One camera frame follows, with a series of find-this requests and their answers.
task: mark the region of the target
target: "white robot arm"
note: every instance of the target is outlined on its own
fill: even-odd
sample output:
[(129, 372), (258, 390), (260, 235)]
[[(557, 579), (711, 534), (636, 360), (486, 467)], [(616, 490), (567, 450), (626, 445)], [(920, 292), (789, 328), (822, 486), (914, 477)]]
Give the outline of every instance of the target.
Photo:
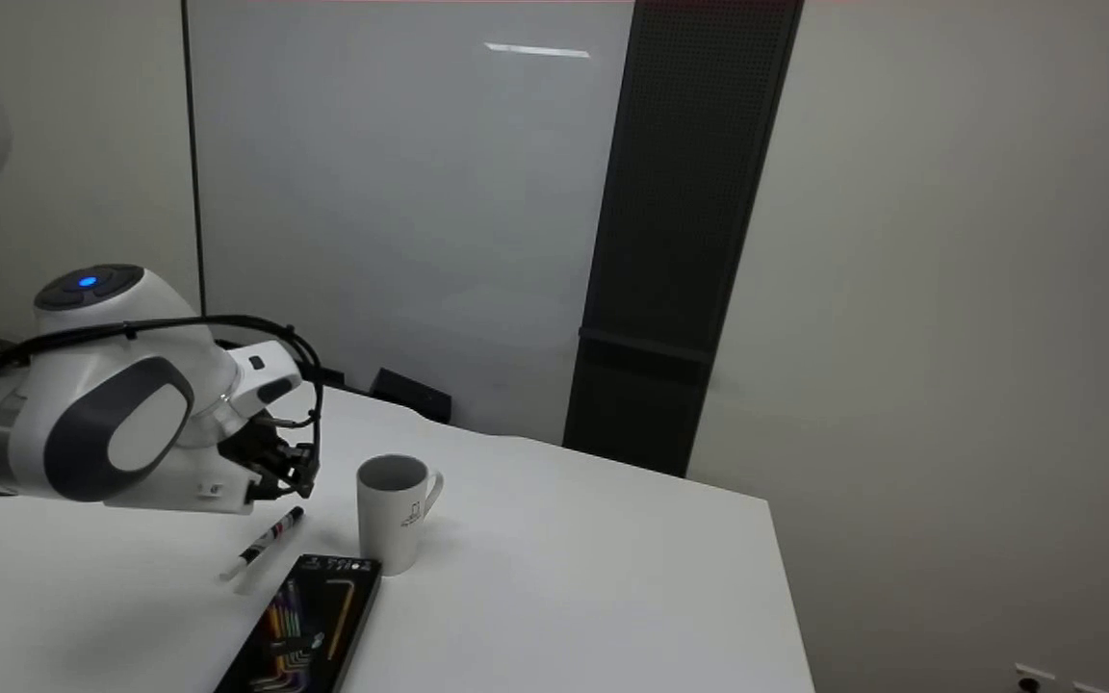
[[(0, 498), (240, 511), (310, 494), (318, 386), (306, 443), (285, 443), (267, 404), (317, 353), (288, 328), (202, 317), (150, 269), (88, 267), (37, 296), (37, 339), (0, 353)], [(274, 332), (224, 350), (209, 322)]]

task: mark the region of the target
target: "mug handle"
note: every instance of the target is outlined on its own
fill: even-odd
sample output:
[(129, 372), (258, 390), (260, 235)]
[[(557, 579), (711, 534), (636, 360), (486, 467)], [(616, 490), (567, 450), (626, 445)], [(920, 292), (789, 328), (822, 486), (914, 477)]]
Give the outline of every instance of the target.
[(409, 522), (417, 522), (417, 521), (432, 516), (432, 509), (433, 509), (439, 494), (442, 494), (442, 472), (433, 472), (433, 469), (432, 469), (432, 481), (428, 481), (428, 494), (423, 494), (423, 500), (413, 509), (413, 516), (405, 516), (405, 522), (400, 522), (400, 526), (409, 526)]

